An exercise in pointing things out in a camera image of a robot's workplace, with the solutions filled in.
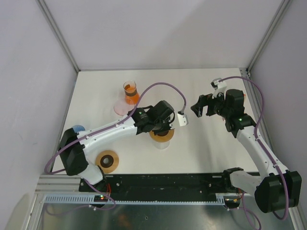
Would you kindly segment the clear glass carafe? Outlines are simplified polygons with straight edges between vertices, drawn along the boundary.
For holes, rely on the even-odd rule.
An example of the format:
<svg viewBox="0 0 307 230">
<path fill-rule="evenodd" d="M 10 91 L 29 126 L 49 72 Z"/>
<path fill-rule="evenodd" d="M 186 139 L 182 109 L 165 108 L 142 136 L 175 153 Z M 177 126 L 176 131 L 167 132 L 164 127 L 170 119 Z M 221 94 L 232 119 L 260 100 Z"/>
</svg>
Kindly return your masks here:
<svg viewBox="0 0 307 230">
<path fill-rule="evenodd" d="M 168 146 L 170 145 L 170 141 L 159 142 L 159 141 L 154 140 L 153 142 L 154 142 L 153 143 L 154 146 L 159 150 L 164 150 L 168 148 Z"/>
</svg>

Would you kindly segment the pink glass dripper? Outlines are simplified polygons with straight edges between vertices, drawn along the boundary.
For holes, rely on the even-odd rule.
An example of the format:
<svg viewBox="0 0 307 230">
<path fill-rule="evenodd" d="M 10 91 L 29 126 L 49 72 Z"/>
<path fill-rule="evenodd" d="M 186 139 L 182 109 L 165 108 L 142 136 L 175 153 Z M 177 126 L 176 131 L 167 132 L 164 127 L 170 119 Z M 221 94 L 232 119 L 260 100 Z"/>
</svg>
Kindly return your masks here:
<svg viewBox="0 0 307 230">
<path fill-rule="evenodd" d="M 124 116 L 131 111 L 135 106 L 135 103 L 130 98 L 122 98 L 115 102 L 114 112 L 118 115 Z"/>
</svg>

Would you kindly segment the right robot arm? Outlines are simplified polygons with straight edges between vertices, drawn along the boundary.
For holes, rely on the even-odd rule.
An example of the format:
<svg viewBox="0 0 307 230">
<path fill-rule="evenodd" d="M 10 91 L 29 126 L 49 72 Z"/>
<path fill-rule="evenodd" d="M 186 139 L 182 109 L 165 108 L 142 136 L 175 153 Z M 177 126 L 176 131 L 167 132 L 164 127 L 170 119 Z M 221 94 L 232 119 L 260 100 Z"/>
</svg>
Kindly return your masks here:
<svg viewBox="0 0 307 230">
<path fill-rule="evenodd" d="M 227 131 L 246 149 L 260 174 L 260 178 L 255 178 L 243 169 L 226 170 L 229 176 L 221 180 L 222 188 L 226 192 L 239 188 L 252 195 L 263 213 L 298 206 L 302 177 L 283 165 L 255 130 L 255 121 L 245 113 L 244 93 L 230 89 L 217 97 L 200 95 L 191 110 L 202 117 L 204 107 L 207 116 L 219 115 L 225 119 Z"/>
</svg>

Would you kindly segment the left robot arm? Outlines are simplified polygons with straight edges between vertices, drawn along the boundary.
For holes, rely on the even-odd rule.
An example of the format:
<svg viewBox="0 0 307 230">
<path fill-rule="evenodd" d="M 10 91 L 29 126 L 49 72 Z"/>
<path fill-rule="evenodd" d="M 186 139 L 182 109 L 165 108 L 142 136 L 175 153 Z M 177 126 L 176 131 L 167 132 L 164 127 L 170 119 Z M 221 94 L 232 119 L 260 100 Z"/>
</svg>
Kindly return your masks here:
<svg viewBox="0 0 307 230">
<path fill-rule="evenodd" d="M 162 100 L 155 106 L 133 109 L 110 126 L 79 132 L 67 129 L 59 144 L 64 171 L 68 176 L 78 175 L 85 179 L 95 191 L 102 191 L 106 186 L 105 175 L 101 166 L 88 160 L 91 154 L 99 153 L 104 145 L 120 138 L 169 131 L 174 120 L 174 108 Z"/>
</svg>

